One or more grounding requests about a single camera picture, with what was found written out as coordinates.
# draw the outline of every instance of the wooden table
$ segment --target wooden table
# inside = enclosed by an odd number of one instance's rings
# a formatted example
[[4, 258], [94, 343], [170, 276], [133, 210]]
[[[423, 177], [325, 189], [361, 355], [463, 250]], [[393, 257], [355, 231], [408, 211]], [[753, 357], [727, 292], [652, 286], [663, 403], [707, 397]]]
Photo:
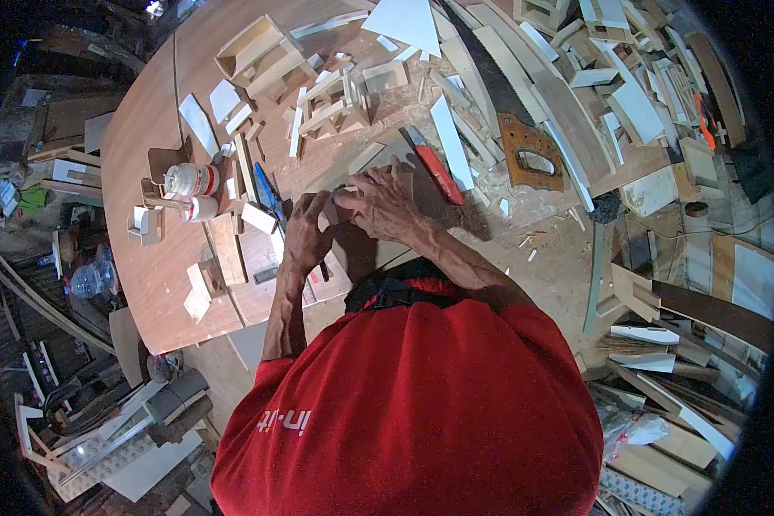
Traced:
[[[510, 6], [504, 8], [510, 12]], [[211, 114], [209, 94], [224, 78], [213, 56], [258, 16], [268, 14], [279, 26], [292, 29], [354, 10], [338, 0], [208, 0], [155, 53], [115, 112], [101, 146], [104, 208], [120, 280], [138, 330], [152, 353], [202, 342], [266, 320], [275, 283], [255, 286], [250, 277], [249, 284], [234, 288], [230, 296], [214, 301], [204, 319], [195, 324], [183, 307], [190, 291], [186, 268], [212, 258], [205, 225], [182, 223], [173, 212], [167, 212], [163, 242], [141, 247], [139, 243], [127, 240], [129, 213], [133, 206], [142, 202], [139, 182], [148, 176], [147, 150], [178, 149], [183, 140], [190, 139], [192, 161], [208, 161], [209, 156], [201, 143], [186, 121], [178, 117], [177, 105], [187, 94], [193, 93], [203, 110]], [[304, 54], [310, 56], [318, 52], [326, 58], [336, 52], [345, 52], [352, 55], [356, 63], [354, 74], [394, 57], [394, 53], [375, 41], [375, 34], [361, 31], [360, 26], [361, 21], [354, 21], [348, 26], [303, 38], [300, 42], [304, 45]], [[432, 59], [434, 66], [442, 67], [445, 72], [452, 70], [449, 64]], [[291, 74], [284, 100], [277, 109], [261, 113], [267, 125], [258, 137], [258, 146], [248, 146], [251, 159], [262, 163], [286, 199], [299, 196], [308, 185], [320, 180], [334, 163], [353, 160], [386, 129], [412, 123], [428, 141], [437, 145], [437, 134], [429, 116], [429, 108], [435, 99], [429, 88], [422, 101], [417, 101], [423, 73], [418, 66], [418, 55], [408, 61], [407, 68], [410, 85], [374, 96], [372, 127], [320, 141], [304, 141], [299, 162], [288, 157], [289, 142], [284, 137], [286, 123], [281, 113], [295, 105], [297, 88], [309, 84], [305, 76]], [[219, 143], [231, 140], [223, 127], [211, 125]], [[625, 155], [629, 165], [594, 185], [592, 195], [646, 175], [669, 161], [665, 149], [659, 147], [629, 148]], [[223, 179], [234, 175], [235, 159], [227, 160], [221, 168]], [[497, 166], [478, 183], [485, 187], [494, 204], [485, 209], [477, 198], [468, 196], [461, 218], [465, 221], [463, 226], [474, 228], [473, 232], [483, 240], [578, 204], [578, 197], [569, 184], [565, 185], [564, 192], [533, 191], [522, 186], [510, 188], [504, 165]], [[225, 199], [223, 193], [221, 195], [220, 212], [232, 209], [233, 203]], [[507, 220], [498, 209], [502, 197], [511, 205], [511, 216]], [[483, 223], [480, 231], [475, 230], [477, 217]], [[274, 263], [266, 235], [248, 227], [239, 241], [249, 276]], [[343, 294], [349, 288], [349, 281], [343, 274], [334, 275], [330, 283], [313, 284], [320, 299]]]

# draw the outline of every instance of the saw handle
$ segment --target saw handle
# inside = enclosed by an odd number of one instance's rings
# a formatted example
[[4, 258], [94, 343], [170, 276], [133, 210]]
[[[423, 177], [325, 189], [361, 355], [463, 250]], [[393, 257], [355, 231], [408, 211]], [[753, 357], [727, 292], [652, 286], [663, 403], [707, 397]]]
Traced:
[[430, 175], [435, 179], [436, 184], [442, 190], [442, 194], [444, 194], [447, 201], [456, 206], [464, 205], [464, 198], [461, 196], [459, 187], [456, 186], [450, 174], [444, 170], [444, 165], [439, 161], [433, 149], [426, 145], [416, 145], [416, 154], [424, 162], [427, 170], [430, 171]]

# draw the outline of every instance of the glue bottle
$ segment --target glue bottle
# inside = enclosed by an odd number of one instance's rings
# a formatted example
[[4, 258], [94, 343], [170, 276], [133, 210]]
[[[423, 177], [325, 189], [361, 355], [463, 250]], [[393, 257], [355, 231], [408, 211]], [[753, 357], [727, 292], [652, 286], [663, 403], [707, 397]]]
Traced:
[[166, 191], [181, 196], [211, 196], [218, 190], [220, 173], [211, 165], [172, 165], [164, 176]]

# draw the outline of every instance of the broom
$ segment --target broom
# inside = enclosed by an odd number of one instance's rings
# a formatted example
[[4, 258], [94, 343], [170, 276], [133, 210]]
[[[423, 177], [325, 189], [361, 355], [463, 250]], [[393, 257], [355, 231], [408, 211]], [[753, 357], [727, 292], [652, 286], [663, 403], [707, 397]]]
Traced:
[[619, 355], [646, 355], [648, 353], [670, 353], [676, 350], [676, 346], [652, 344], [614, 335], [601, 336], [596, 343], [596, 348], [606, 355], [611, 353]]

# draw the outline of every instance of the saw blade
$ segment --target saw blade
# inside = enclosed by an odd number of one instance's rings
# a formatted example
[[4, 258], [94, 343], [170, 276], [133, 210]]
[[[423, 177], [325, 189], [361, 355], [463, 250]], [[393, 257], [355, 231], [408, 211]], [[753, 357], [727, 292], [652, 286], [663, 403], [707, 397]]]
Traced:
[[496, 64], [496, 61], [485, 49], [485, 46], [481, 44], [479, 38], [476, 37], [459, 15], [453, 11], [453, 8], [447, 5], [447, 2], [444, 2], [442, 7], [447, 15], [450, 16], [450, 21], [455, 27], [455, 31], [461, 36], [464, 47], [467, 48], [467, 52], [479, 70], [479, 75], [485, 82], [485, 87], [487, 87], [488, 94], [490, 95], [490, 101], [493, 103], [496, 112], [505, 111], [513, 114], [525, 125], [535, 127], [536, 124], [530, 112], [522, 104], [522, 100], [516, 95], [513, 86], [502, 72], [502, 68]]

